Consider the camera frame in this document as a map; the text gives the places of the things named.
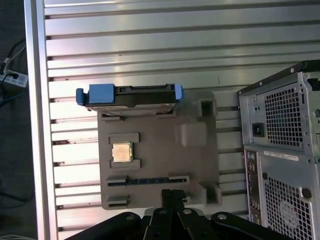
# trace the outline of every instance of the white cable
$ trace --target white cable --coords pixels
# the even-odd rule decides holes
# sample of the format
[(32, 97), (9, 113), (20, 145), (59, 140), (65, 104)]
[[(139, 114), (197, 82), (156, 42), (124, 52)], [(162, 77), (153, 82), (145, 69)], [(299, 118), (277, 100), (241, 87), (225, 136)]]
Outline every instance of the white cable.
[(13, 57), (11, 57), (11, 58), (9, 59), (9, 61), (5, 64), (5, 67), (4, 67), (4, 69), (3, 69), (3, 72), (4, 72), (5, 74), (7, 74), (7, 69), (8, 69), (9, 63), (10, 63), (14, 58), (16, 58), (19, 54), (21, 54), (25, 48), (26, 48), (26, 46), (24, 46), (23, 48), (21, 48), (21, 49), (20, 49)]
[(12, 235), (0, 236), (0, 240), (36, 240), (36, 239), (32, 238), (32, 237), (13, 235), (12, 234)]

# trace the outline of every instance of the computer tower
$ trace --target computer tower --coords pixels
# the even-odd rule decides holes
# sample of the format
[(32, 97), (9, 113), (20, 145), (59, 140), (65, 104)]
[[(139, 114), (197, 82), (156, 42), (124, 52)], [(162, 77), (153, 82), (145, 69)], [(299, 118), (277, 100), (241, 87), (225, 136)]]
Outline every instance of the computer tower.
[(293, 239), (320, 238), (320, 61), (238, 91), (249, 216)]

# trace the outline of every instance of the blue plastic tab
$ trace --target blue plastic tab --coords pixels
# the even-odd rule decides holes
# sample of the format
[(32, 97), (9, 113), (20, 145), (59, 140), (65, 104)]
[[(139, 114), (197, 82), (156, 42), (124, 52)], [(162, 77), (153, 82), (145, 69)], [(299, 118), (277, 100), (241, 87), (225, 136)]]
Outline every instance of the blue plastic tab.
[(174, 85), (174, 91), (175, 91), (175, 99), (181, 100), (184, 98), (184, 90), (180, 84)]
[(77, 88), (75, 91), (75, 101), (78, 105), (85, 105), (85, 93), (83, 88)]
[(114, 84), (90, 84), (89, 103), (90, 104), (110, 104), (115, 102)]

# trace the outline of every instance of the slot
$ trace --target slot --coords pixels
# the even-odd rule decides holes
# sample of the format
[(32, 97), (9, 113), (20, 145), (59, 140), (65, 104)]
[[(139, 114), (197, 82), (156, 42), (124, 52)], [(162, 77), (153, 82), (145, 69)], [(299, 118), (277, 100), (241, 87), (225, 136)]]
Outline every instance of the slot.
[(316, 144), (320, 144), (320, 133), (316, 133), (315, 137), (316, 137)]
[(320, 81), (318, 78), (309, 78), (307, 81), (311, 85), (312, 91), (320, 91)]
[(126, 203), (111, 203), (109, 204), (109, 208), (126, 208)]
[(169, 179), (169, 177), (156, 177), (156, 178), (135, 178), (126, 179), (123, 182), (110, 182), (109, 187), (116, 186), (132, 186), (132, 185), (148, 185), (148, 184), (176, 184), (176, 183), (186, 183), (186, 178), (174, 178)]
[(201, 102), (202, 117), (210, 117), (214, 114), (214, 103), (212, 101)]

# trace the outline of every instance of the floor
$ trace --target floor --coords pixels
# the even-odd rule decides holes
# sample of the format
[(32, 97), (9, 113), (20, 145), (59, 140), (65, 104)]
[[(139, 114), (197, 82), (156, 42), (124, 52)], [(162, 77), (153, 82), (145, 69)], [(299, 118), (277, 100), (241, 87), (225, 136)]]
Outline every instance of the floor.
[[(34, 175), (28, 94), (16, 100), (14, 105), (0, 108), (0, 188), (15, 196), (30, 198), (34, 193)], [(6, 197), (0, 199), (0, 236), (17, 234), (35, 238), (35, 198), (24, 206)]]
[[(25, 38), (24, 1), (1, 0), (0, 62), (11, 46)], [(10, 68), (27, 73), (25, 55)], [(29, 198), (34, 192), (30, 107), (28, 90), (13, 105), (0, 108), (0, 191)], [(7, 234), (36, 238), (35, 199), (19, 208), (18, 201), (0, 197), (0, 236)]]

